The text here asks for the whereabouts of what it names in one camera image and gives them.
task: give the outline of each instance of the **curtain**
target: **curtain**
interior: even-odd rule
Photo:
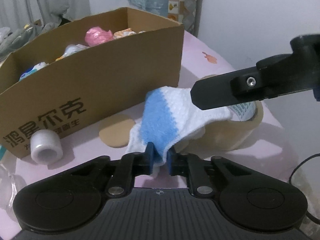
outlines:
[[[59,25],[60,16],[72,21],[87,15],[89,0],[0,0],[0,28],[10,27],[12,32],[39,19],[43,25]]]

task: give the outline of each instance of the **tan round pad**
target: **tan round pad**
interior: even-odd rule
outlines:
[[[115,114],[100,122],[99,137],[106,145],[119,148],[129,142],[129,132],[135,121],[125,114]]]

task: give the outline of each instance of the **packing tape roll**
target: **packing tape roll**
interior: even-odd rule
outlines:
[[[63,156],[60,138],[51,130],[36,131],[30,139],[31,158],[38,164],[49,165]]]
[[[206,79],[216,75],[205,76]],[[213,122],[205,126],[205,134],[197,139],[199,145],[210,150],[232,151],[259,126],[263,119],[263,106],[260,101],[229,106],[239,119]]]
[[[263,118],[263,107],[260,101],[256,105],[252,118],[246,121],[218,121],[205,126],[205,134],[197,141],[212,150],[235,150],[259,126]]]

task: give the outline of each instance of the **folded clothes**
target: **folded clothes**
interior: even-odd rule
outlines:
[[[26,78],[27,76],[30,76],[31,74],[33,74],[34,72],[38,71],[39,69],[44,68],[45,66],[47,66],[47,63],[41,62],[41,63],[35,65],[33,68],[28,69],[25,73],[23,73],[21,75],[19,81],[21,81],[22,79]]]
[[[191,89],[162,87],[147,94],[142,121],[133,126],[126,152],[144,152],[153,142],[155,166],[166,162],[168,150],[180,141],[204,135],[204,126],[231,118],[227,107],[200,110],[191,101]]]

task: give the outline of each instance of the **metal screw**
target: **metal screw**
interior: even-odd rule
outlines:
[[[247,79],[247,85],[248,85],[249,87],[254,87],[254,86],[256,85],[256,80],[255,80],[255,78],[249,77],[249,78]]]
[[[200,186],[199,188],[197,188],[197,191],[200,193],[200,194],[210,194],[213,189],[208,187],[208,186]]]
[[[121,193],[124,192],[124,189],[121,188],[121,187],[111,187],[108,192],[111,194],[111,195],[119,195]]]

